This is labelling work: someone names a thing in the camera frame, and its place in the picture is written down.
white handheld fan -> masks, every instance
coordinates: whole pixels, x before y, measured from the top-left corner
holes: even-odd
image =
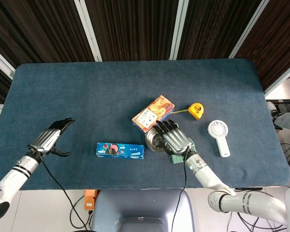
[[[216,139],[221,157],[230,156],[230,150],[227,144],[226,136],[228,127],[223,121],[215,120],[208,125],[209,134]]]

metal bowl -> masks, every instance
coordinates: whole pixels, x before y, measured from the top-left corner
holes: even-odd
[[[146,134],[145,134],[145,140],[147,146],[150,148],[150,150],[154,152],[160,152],[164,153],[162,144],[160,143],[161,135],[158,134],[158,132],[155,130],[155,128],[151,128]]]

blue felt surface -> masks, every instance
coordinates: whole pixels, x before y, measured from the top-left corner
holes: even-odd
[[[255,67],[244,59],[23,64],[0,116],[0,180],[27,151],[27,144],[53,121],[73,117],[57,142],[71,151],[45,162],[66,189],[179,188],[183,163],[145,146],[143,160],[103,159],[97,142],[144,144],[131,119],[160,94],[186,109],[194,102],[205,113],[169,116],[196,144],[205,162],[231,187],[277,186],[290,171],[266,107]],[[208,124],[227,123],[231,156],[221,158]],[[188,187],[200,183],[188,172]],[[44,167],[23,189],[58,189]]]

green object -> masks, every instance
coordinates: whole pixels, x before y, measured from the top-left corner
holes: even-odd
[[[188,139],[189,139],[189,141],[192,144],[191,150],[197,152],[197,150],[195,149],[194,142],[190,138],[188,138]],[[183,156],[178,156],[178,155],[170,155],[170,162],[173,163],[173,164],[183,163],[184,162],[184,157]]]

yellow tape measure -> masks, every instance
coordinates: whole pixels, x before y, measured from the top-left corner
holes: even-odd
[[[180,113],[188,111],[196,120],[199,120],[202,117],[202,114],[204,112],[204,107],[201,103],[194,103],[192,104],[187,110],[179,110],[172,112],[172,114]]]

